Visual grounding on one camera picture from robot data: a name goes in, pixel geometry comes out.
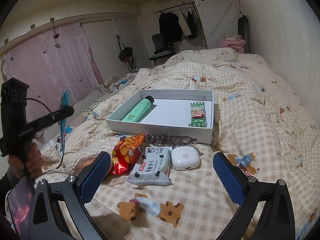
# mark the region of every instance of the bag strap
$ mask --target bag strap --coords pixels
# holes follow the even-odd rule
[[[121,41],[120,36],[117,35],[117,38],[118,38],[118,43],[119,43],[119,49],[122,50],[122,49],[121,49],[121,44],[120,44],[120,41]]]

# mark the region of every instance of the green snack package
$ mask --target green snack package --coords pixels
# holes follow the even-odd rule
[[[205,117],[204,102],[195,102],[191,104],[191,123],[192,127],[207,127],[207,119]]]

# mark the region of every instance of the red label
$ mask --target red label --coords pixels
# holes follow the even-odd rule
[[[146,163],[145,163],[145,162],[142,162],[142,163],[140,164],[139,171],[143,171],[144,166],[146,166]]]

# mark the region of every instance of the green tube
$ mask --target green tube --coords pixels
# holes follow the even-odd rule
[[[121,121],[137,122],[154,102],[155,100],[152,96],[146,96]]]

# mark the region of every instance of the blue gripper pad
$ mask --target blue gripper pad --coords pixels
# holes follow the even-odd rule
[[[102,158],[92,168],[90,174],[85,178],[80,186],[80,202],[82,205],[89,203],[97,192],[102,180],[111,167],[111,157],[109,153],[104,152]]]
[[[241,206],[244,201],[243,187],[219,154],[213,156],[213,168],[232,202]]]

